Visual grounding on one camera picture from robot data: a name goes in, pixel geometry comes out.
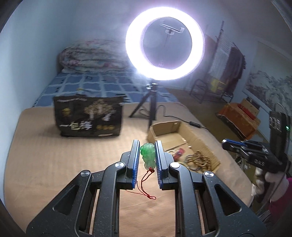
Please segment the right gloved hand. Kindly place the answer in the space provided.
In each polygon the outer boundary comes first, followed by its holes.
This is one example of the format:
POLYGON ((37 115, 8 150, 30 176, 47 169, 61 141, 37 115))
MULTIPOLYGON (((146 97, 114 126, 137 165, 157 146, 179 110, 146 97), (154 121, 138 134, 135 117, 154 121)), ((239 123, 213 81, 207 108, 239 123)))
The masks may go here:
POLYGON ((272 189, 267 191, 269 202, 279 200, 289 187, 289 181, 284 172, 270 173, 260 168, 255 169, 255 183, 252 184, 251 195, 259 197, 264 194, 266 189, 265 184, 269 184, 272 189))

